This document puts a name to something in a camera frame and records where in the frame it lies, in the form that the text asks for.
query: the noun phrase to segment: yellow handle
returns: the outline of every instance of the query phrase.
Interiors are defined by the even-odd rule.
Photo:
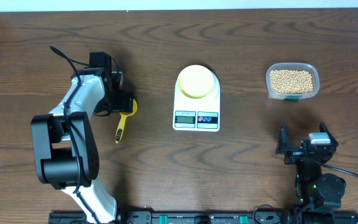
[[[122,139],[122,135],[124,135],[125,121],[127,120],[127,116],[121,115],[121,119],[119,120],[119,124],[116,131],[116,143],[119,143]]]

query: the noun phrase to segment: small robot arm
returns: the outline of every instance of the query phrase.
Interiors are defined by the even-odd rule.
[[[98,178],[99,154],[94,141],[90,119],[104,112],[132,112],[133,94],[120,90],[123,74],[112,72],[115,60],[104,52],[92,52],[89,65],[75,69],[71,88],[49,114],[37,115],[31,121],[37,176],[71,196],[86,213],[89,223],[109,223],[116,219],[117,202]],[[55,149],[53,144],[71,141],[70,148]]]

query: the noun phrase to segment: white wall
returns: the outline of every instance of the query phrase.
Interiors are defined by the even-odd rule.
[[[0,12],[358,7],[358,0],[0,0]]]

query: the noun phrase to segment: green terminal block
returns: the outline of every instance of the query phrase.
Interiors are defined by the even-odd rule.
[[[160,224],[168,224],[168,216],[160,215]]]
[[[240,224],[248,224],[248,217],[240,216]]]

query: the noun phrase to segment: robotic arm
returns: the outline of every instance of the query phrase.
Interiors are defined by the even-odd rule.
[[[119,89],[123,75],[118,68],[111,71],[111,62],[104,52],[90,53],[89,66],[75,70],[71,88],[58,106],[31,122],[39,180],[71,196],[89,223],[114,221],[117,211],[116,200],[97,178],[99,154],[89,120],[93,113],[130,113],[133,107],[133,95]],[[53,144],[61,141],[71,141],[71,148],[55,149]]]
[[[98,178],[99,154],[90,126],[92,114],[104,112],[131,113],[132,93],[120,89],[123,74],[111,71],[112,59],[104,52],[89,55],[89,64],[77,70],[74,63],[59,50],[51,49],[73,67],[71,88],[49,114],[37,115],[31,121],[31,131],[37,176],[41,183],[50,184],[71,196],[84,211],[51,213],[49,223],[117,223],[117,224],[358,224],[358,214],[338,213],[346,183],[334,174],[322,174],[321,166],[358,177],[357,174],[331,167],[330,160],[338,142],[324,123],[319,133],[310,133],[300,147],[290,147],[284,125],[280,128],[277,154],[284,154],[285,164],[297,169],[295,194],[301,205],[282,212],[253,213],[159,213],[126,211],[117,213],[117,202]],[[71,141],[71,147],[55,148],[54,144]]]

